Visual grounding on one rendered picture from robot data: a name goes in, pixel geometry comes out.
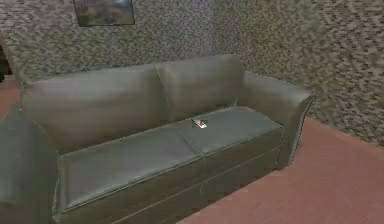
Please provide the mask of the grey leather sofa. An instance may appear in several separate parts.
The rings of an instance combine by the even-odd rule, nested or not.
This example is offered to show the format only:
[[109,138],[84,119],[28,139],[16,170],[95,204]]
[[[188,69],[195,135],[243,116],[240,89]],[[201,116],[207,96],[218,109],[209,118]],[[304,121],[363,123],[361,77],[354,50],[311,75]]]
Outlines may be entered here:
[[235,54],[26,83],[0,121],[0,224],[175,224],[289,165],[313,97]]

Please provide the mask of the dark framed wall picture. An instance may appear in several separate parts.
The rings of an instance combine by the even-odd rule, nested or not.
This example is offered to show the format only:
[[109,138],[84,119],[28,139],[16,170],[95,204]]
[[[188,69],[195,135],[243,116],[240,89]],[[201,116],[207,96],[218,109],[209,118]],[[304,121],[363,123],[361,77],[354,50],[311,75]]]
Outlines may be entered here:
[[135,24],[132,0],[73,0],[73,5],[82,27]]

